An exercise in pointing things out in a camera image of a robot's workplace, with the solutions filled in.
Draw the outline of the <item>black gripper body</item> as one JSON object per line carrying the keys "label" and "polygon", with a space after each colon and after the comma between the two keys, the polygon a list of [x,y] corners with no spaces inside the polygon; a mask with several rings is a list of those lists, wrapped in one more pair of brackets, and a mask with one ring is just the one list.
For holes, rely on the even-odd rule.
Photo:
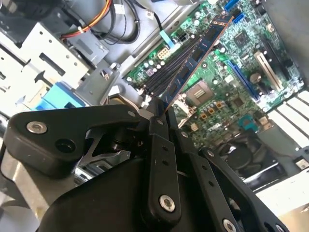
{"label": "black gripper body", "polygon": [[216,232],[219,221],[175,160],[132,159],[59,197],[41,232]]}

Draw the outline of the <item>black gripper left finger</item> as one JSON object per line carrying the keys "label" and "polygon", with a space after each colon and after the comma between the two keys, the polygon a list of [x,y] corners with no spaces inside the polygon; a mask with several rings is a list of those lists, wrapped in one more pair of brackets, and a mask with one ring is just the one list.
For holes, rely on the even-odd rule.
{"label": "black gripper left finger", "polygon": [[3,173],[42,221],[62,195],[131,159],[175,160],[165,104],[23,112],[8,122]]}

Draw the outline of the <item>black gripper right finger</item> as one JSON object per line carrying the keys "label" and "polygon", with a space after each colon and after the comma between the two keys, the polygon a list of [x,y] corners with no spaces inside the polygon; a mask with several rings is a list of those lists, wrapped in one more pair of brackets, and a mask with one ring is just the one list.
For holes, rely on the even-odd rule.
{"label": "black gripper right finger", "polygon": [[188,134],[177,127],[173,108],[166,112],[170,137],[176,148],[178,170],[188,175],[193,191],[189,197],[206,212],[198,217],[213,232],[286,232],[288,229],[236,173],[210,148],[197,150]]}

